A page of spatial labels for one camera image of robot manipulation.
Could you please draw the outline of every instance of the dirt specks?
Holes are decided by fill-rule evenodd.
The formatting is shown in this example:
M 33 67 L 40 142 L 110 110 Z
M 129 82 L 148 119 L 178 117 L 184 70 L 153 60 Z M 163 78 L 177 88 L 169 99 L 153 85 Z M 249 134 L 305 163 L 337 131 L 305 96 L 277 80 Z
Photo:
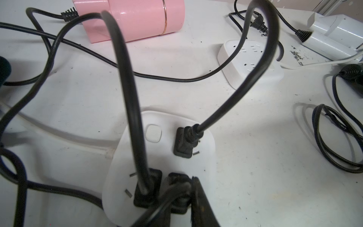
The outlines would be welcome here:
M 296 59 L 296 61 L 299 63 L 299 65 L 303 65 L 302 62 L 300 60 L 303 60 L 304 58 L 300 56 L 300 54 L 296 51 L 290 51 L 294 58 Z

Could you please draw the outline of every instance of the white table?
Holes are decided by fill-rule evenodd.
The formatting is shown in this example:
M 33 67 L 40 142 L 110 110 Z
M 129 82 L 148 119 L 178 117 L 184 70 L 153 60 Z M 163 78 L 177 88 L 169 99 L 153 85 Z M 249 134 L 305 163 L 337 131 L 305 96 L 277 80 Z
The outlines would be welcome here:
M 239 39 L 240 32 L 226 18 L 232 4 L 185 0 L 186 19 L 181 31 L 127 44 L 137 72 L 178 78 L 203 75 L 218 66 L 221 45 Z M 33 27 L 27 7 L 59 13 L 71 1 L 7 0 L 0 2 L 0 21 Z M 294 27 L 306 29 L 312 12 L 279 9 Z M 46 32 L 57 34 L 58 20 L 39 18 Z M 326 58 L 299 44 L 280 23 L 285 47 L 282 62 L 298 65 L 290 51 L 299 52 L 302 63 Z M 109 41 L 90 44 L 81 25 L 66 36 L 110 59 Z M 249 39 L 265 42 L 254 28 Z M 1 30 L 0 55 L 13 66 L 9 80 L 38 75 L 47 53 L 38 36 Z M 334 107 L 329 95 L 331 76 L 339 66 L 285 70 L 285 77 L 268 92 L 247 94 L 210 130 L 217 152 L 217 189 L 208 198 L 221 226 L 362 226 L 363 175 L 340 171 L 327 162 L 312 135 L 311 113 L 315 105 Z M 234 90 L 222 72 L 194 83 L 173 83 L 136 77 L 142 110 L 157 110 L 203 121 Z M 2 87 L 0 100 L 14 105 L 31 85 Z M 338 93 L 346 108 L 363 119 L 363 101 L 338 78 Z M 53 73 L 22 113 L 36 127 L 90 145 L 92 150 L 36 133 L 11 122 L 4 141 L 24 162 L 28 179 L 82 189 L 101 196 L 104 179 L 122 132 L 127 125 L 117 69 L 61 44 Z M 321 119 L 326 143 L 338 153 L 361 160 L 358 145 L 351 152 L 344 134 L 328 119 Z M 0 178 L 2 226 L 12 226 L 16 186 Z M 114 226 L 97 207 L 80 199 L 28 190 L 25 226 Z

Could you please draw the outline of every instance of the dark green object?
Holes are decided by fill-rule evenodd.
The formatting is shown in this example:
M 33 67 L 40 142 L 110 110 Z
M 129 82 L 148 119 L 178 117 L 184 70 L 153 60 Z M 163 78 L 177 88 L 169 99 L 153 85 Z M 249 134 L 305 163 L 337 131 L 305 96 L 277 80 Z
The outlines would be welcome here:
M 10 76 L 11 65 L 5 58 L 0 56 L 0 87 L 5 80 Z

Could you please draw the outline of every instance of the power outlet socket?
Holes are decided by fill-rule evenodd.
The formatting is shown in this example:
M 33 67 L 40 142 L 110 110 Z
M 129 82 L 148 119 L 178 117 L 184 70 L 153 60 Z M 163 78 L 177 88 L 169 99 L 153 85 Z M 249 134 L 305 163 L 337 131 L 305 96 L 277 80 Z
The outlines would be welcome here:
M 239 40 L 229 40 L 223 44 L 217 57 L 219 64 L 225 62 L 232 55 L 239 42 Z M 265 46 L 262 43 L 246 40 L 237 56 L 222 69 L 224 76 L 234 89 L 237 89 L 256 67 L 264 50 Z M 256 82 L 254 90 L 257 88 L 265 91 L 277 85 L 283 77 L 283 69 L 276 60 L 273 60 L 264 75 Z

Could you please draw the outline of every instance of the pink appliance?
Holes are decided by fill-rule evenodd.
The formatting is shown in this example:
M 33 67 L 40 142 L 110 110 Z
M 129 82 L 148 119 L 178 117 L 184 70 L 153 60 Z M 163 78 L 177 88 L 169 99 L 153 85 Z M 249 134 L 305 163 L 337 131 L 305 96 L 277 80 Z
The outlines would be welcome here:
M 79 15 L 110 12 L 126 42 L 179 31 L 185 18 L 184 0 L 73 0 L 73 3 Z M 111 39 L 102 20 L 82 24 L 91 43 Z

